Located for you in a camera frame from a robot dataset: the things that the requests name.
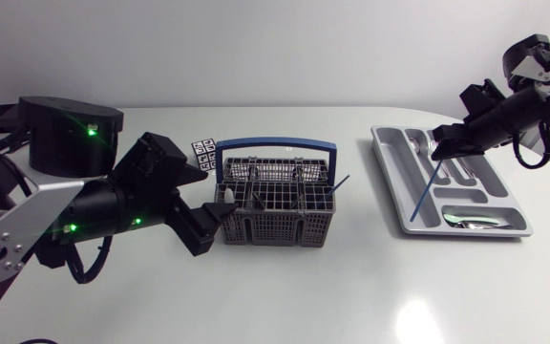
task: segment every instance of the cutlery tray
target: cutlery tray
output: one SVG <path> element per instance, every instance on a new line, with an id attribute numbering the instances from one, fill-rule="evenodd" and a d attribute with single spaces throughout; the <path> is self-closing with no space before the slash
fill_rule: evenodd
<path id="1" fill-rule="evenodd" d="M 437 165 L 437 161 L 430 159 L 432 132 L 382 126 L 373 126 L 370 130 L 372 148 L 388 181 L 405 232 L 490 237 L 532 235 L 533 229 L 515 197 L 484 156 L 443 161 L 419 213 L 411 222 L 411 215 Z M 457 227 L 445 221 L 443 214 L 490 217 L 499 220 L 499 226 L 512 228 Z"/>

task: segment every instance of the table surface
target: table surface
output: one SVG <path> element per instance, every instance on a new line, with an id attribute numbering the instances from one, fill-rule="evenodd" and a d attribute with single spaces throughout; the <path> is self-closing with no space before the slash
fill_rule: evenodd
<path id="1" fill-rule="evenodd" d="M 227 246 L 219 234 L 208 253 L 192 257 L 173 230 L 153 226 L 117 235 L 103 271 L 84 286 L 67 269 L 50 270 L 33 258 L 0 302 L 0 343 L 550 342 L 550 163 L 530 171 L 512 147 L 487 154 L 533 236 L 413 236 L 401 230 L 370 127 L 432 128 L 451 118 L 356 107 L 123 112 L 119 158 L 145 131 L 171 138 L 194 164 L 190 143 L 197 140 L 335 142 L 337 181 L 351 177 L 336 192 L 326 244 Z M 296 148 L 271 153 L 312 158 Z M 181 195 L 192 207 L 212 202 L 215 182 L 211 174 L 181 187 Z M 85 262 L 99 244 L 79 246 Z"/>

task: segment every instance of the cable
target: cable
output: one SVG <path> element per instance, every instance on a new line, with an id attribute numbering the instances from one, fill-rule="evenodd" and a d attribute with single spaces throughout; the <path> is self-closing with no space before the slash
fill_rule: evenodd
<path id="1" fill-rule="evenodd" d="M 23 193 L 26 197 L 29 197 L 31 195 L 31 189 L 27 185 L 27 182 L 25 181 L 25 177 L 23 177 L 22 173 L 18 170 L 18 167 L 10 160 L 10 158 L 6 157 L 5 155 L 0 154 L 0 162 L 4 164 L 12 174 L 12 176 L 16 179 L 16 182 L 20 186 L 20 188 L 23 190 Z"/>
<path id="2" fill-rule="evenodd" d="M 20 344 L 56 344 L 56 342 L 50 339 L 37 338 L 37 339 L 25 340 Z"/>
<path id="3" fill-rule="evenodd" d="M 27 127 L 24 125 L 19 126 L 11 134 L 7 135 L 3 139 L 0 139 L 0 151 L 5 148 L 17 149 L 22 146 L 22 142 L 27 137 Z"/>
<path id="4" fill-rule="evenodd" d="M 99 247 L 99 254 L 96 256 L 95 262 L 88 271 L 84 272 L 84 265 L 77 254 L 75 244 L 67 245 L 66 258 L 69 271 L 72 273 L 75 282 L 78 284 L 86 284 L 93 281 L 101 272 L 105 261 L 107 260 L 107 254 L 110 252 L 110 246 L 112 245 L 112 236 L 106 236 L 103 238 L 103 244 Z"/>
<path id="5" fill-rule="evenodd" d="M 515 151 L 515 157 L 521 164 L 521 166 L 529 169 L 541 168 L 546 165 L 550 160 L 550 126 L 545 122 L 539 124 L 540 138 L 544 145 L 544 153 L 542 153 L 542 160 L 534 165 L 531 165 L 523 160 L 521 153 L 519 152 L 519 135 L 513 136 L 513 150 Z"/>

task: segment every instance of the blue straw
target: blue straw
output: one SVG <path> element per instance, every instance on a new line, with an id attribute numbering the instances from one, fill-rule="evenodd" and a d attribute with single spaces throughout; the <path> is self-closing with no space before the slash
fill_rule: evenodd
<path id="1" fill-rule="evenodd" d="M 426 185 L 426 188 L 424 189 L 424 193 L 421 194 L 421 197 L 419 198 L 419 203 L 415 207 L 415 211 L 412 213 L 411 216 L 411 222 L 415 220 L 415 216 L 417 216 L 417 213 L 419 212 L 419 208 L 421 208 L 421 205 L 424 203 L 424 200 L 426 199 L 426 195 L 428 195 L 428 190 L 430 190 L 430 185 L 434 182 L 434 179 L 436 178 L 436 173 L 438 173 L 438 170 L 440 169 L 440 165 L 443 163 L 443 161 L 439 161 L 438 165 L 436 166 L 436 169 L 432 176 L 430 177 L 430 181 L 428 182 L 428 185 Z"/>

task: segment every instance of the dishwasher cutlery basket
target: dishwasher cutlery basket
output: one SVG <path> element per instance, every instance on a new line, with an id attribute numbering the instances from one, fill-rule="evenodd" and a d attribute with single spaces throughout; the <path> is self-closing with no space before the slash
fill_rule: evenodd
<path id="1" fill-rule="evenodd" d="M 226 149 L 253 146 L 326 151 L 328 162 L 255 157 L 222 161 L 222 151 Z M 239 206 L 222 224 L 224 242 L 322 247 L 335 211 L 334 193 L 329 193 L 334 186 L 335 169 L 336 145 L 330 142 L 295 138 L 219 141 L 216 144 L 215 202 L 224 203 L 232 191 L 234 202 Z"/>

